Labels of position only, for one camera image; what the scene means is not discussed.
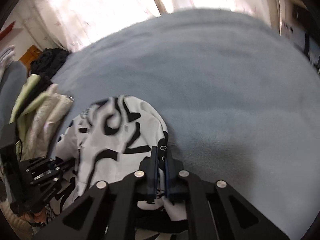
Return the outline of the black white graffiti jacket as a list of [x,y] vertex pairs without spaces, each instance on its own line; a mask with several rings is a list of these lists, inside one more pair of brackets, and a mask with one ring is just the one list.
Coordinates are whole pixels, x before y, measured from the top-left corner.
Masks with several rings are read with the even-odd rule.
[[54,148],[57,159],[74,158],[75,167],[63,175],[62,189],[46,209],[47,221],[97,181],[115,183],[137,171],[156,147],[157,195],[152,203],[137,204],[142,224],[136,228],[136,239],[178,239],[187,229],[187,216],[183,204],[172,204],[165,196],[168,137],[160,114],[139,98],[121,95],[92,103],[72,120]]

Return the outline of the white shiny puffer jacket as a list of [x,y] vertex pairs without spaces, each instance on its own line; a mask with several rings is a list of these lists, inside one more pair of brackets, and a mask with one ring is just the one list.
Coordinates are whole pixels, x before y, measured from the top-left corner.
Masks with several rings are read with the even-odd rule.
[[28,105],[17,120],[22,142],[20,161],[47,155],[57,128],[73,102],[72,97],[60,94],[58,85],[53,83]]

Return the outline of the green folded jacket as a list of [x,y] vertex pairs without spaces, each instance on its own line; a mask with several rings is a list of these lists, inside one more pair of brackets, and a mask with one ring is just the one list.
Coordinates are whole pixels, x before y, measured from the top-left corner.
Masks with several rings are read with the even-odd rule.
[[31,127],[36,110],[47,97],[47,88],[52,85],[50,78],[44,75],[32,74],[22,86],[9,123],[15,123],[15,142],[25,140],[28,129]]

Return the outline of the blue bed sheet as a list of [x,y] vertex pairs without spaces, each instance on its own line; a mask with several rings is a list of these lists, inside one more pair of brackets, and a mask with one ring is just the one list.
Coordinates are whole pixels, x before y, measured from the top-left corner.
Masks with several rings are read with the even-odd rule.
[[[71,54],[53,83],[74,102],[46,158],[92,103],[134,96],[167,126],[165,160],[224,180],[288,239],[319,239],[319,75],[259,20],[209,9],[154,18]],[[18,217],[6,201],[33,239],[58,217],[47,221],[50,202]]]

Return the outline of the black garment near pillows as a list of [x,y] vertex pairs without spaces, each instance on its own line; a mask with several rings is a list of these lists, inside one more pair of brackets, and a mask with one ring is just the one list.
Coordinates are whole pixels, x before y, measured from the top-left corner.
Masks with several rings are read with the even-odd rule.
[[51,79],[65,64],[70,52],[60,48],[46,48],[39,58],[30,64],[30,74],[42,75]]

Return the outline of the sheer floral curtain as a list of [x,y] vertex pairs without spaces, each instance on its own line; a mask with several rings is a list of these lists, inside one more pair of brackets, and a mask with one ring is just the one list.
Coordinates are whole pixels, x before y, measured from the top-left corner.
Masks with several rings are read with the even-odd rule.
[[281,0],[26,0],[44,38],[68,51],[139,22],[190,9],[217,9],[258,18],[279,30]]

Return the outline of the red wall shelf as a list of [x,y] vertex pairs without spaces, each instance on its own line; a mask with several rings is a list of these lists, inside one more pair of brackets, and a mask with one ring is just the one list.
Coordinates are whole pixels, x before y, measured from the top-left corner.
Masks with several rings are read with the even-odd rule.
[[9,24],[3,31],[0,32],[0,41],[3,40],[13,29],[15,21]]

